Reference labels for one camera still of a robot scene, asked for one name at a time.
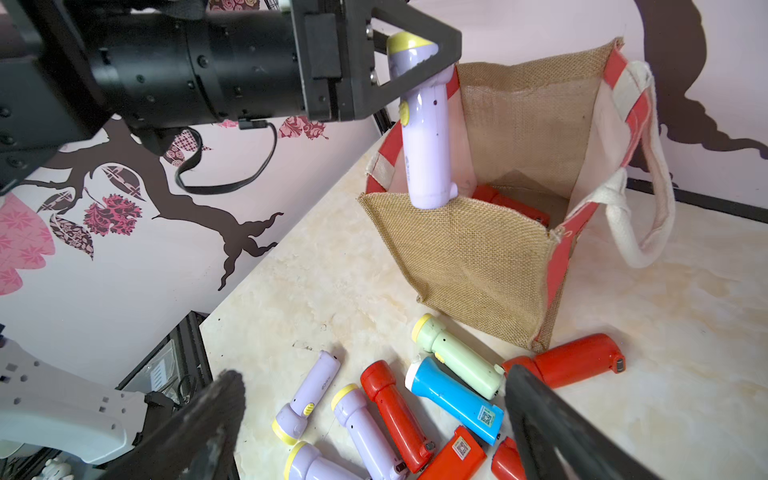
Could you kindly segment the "burlap tote bag red trim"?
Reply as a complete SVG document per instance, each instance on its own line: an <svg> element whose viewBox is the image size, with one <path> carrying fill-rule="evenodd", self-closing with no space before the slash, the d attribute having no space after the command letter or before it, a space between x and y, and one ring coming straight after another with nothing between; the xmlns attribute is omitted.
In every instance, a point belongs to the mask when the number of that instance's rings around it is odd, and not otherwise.
<svg viewBox="0 0 768 480"><path fill-rule="evenodd" d="M550 343L569 261L597 211L633 268L675 219L653 74L624 41L517 65L457 66L447 86L458 198L415 208L400 126L366 172L360 204L420 303L516 346ZM550 216L548 227L472 198L478 185Z"/></svg>

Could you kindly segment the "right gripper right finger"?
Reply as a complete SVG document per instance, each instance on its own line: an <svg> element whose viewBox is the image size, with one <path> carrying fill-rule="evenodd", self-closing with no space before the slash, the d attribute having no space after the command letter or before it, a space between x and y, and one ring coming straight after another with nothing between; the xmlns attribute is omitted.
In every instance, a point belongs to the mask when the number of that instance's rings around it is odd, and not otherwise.
<svg viewBox="0 0 768 480"><path fill-rule="evenodd" d="M505 405L528 479L656 479L523 366L507 375Z"/></svg>

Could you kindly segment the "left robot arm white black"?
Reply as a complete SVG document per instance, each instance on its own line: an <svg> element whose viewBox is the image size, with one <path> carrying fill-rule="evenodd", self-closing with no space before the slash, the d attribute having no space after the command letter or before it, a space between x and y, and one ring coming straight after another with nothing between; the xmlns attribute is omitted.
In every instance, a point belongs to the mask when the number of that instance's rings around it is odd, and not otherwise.
<svg viewBox="0 0 768 480"><path fill-rule="evenodd" d="M1 189L113 115L157 155L206 123L361 120L461 54L459 30L403 1L5 1Z"/></svg>

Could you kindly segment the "green flashlight near bag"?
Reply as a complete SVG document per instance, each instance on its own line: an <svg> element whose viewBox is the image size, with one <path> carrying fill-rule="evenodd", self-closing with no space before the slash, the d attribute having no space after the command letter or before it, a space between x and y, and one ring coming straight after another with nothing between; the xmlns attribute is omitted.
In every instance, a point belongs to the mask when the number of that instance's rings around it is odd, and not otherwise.
<svg viewBox="0 0 768 480"><path fill-rule="evenodd" d="M450 333L432 314L423 315L413 326L412 341L463 380L477 394L492 400L501 389L505 370L491 364Z"/></svg>

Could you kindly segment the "purple flashlight centre horizontal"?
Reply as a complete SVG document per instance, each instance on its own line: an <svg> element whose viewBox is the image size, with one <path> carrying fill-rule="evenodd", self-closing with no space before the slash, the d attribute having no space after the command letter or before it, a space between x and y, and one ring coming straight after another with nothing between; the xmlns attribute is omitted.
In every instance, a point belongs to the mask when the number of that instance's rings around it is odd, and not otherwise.
<svg viewBox="0 0 768 480"><path fill-rule="evenodd" d="M363 464L374 480L402 480L405 462L395 453L367 407L367 397L356 384L340 389L331 401L337 421L346 429Z"/></svg>

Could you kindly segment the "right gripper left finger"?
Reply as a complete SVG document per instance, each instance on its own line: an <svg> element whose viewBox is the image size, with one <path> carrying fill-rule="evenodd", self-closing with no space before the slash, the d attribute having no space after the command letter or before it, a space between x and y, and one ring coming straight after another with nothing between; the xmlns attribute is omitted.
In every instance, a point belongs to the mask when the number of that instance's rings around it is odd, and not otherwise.
<svg viewBox="0 0 768 480"><path fill-rule="evenodd" d="M218 378L141 441L109 463L103 479L230 479L245 412L242 375Z"/></svg>

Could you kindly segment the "red flashlight by bag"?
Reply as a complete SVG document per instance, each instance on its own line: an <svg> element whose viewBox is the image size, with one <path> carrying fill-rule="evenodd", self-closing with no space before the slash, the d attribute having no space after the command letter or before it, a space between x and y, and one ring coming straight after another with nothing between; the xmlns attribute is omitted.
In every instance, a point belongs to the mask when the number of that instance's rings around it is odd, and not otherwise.
<svg viewBox="0 0 768 480"><path fill-rule="evenodd" d="M623 373L627 363L616 342L607 334L589 335L533 357L518 356L502 364L505 375L520 366L552 389L571 385L605 372Z"/></svg>

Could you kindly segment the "small white bunny figure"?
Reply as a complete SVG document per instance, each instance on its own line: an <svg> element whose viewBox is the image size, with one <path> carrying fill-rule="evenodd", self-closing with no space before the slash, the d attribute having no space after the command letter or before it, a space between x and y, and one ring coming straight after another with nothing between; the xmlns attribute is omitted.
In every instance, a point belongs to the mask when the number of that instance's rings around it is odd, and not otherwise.
<svg viewBox="0 0 768 480"><path fill-rule="evenodd" d="M41 472L34 476L32 480L73 480L72 467L66 461L58 459L49 459Z"/></svg>

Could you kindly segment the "finger of the left gripper black triangular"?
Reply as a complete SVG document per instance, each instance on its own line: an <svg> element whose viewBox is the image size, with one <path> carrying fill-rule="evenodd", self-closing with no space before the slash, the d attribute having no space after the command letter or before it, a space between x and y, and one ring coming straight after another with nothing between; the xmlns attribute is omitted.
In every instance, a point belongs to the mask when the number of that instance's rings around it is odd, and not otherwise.
<svg viewBox="0 0 768 480"><path fill-rule="evenodd" d="M376 82L373 19L400 31L385 43L394 72ZM462 54L459 30L403 1L353 3L353 118L361 120L405 97L421 86L432 86L434 76L453 66Z"/></svg>

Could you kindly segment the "red flashlight centre horizontal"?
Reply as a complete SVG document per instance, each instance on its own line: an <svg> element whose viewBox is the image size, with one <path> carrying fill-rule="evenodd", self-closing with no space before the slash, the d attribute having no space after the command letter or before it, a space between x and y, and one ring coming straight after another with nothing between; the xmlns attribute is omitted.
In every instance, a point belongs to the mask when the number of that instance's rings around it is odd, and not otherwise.
<svg viewBox="0 0 768 480"><path fill-rule="evenodd" d="M398 452L413 474L421 473L433 459L435 443L424 433L401 395L389 364L370 364L361 374L365 394L377 407Z"/></svg>

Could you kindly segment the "purple flashlight bottom diagonal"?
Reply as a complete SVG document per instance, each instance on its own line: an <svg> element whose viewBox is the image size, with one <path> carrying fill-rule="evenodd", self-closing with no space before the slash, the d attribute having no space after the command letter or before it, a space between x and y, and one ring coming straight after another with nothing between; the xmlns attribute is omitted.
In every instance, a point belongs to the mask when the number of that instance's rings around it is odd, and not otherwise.
<svg viewBox="0 0 768 480"><path fill-rule="evenodd" d="M304 441L291 450L283 470L284 480L362 480L342 466L324 458L321 452Z"/></svg>

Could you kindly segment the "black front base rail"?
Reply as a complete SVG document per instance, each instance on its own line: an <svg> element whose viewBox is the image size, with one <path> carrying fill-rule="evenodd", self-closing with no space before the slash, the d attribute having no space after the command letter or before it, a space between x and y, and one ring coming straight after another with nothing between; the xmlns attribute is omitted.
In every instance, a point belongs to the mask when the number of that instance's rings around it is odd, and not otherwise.
<svg viewBox="0 0 768 480"><path fill-rule="evenodd" d="M213 382L200 326L208 315L189 312L117 385L147 396L147 418L162 423Z"/></svg>

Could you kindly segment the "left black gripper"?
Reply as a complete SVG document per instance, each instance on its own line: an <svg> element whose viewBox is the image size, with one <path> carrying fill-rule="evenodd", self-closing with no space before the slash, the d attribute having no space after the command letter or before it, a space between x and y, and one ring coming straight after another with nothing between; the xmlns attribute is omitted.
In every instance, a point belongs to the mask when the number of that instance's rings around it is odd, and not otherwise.
<svg viewBox="0 0 768 480"><path fill-rule="evenodd" d="M375 111L366 20L339 1L284 10L212 10L204 1L69 1L95 84L98 123L133 129L303 115L361 120Z"/></svg>

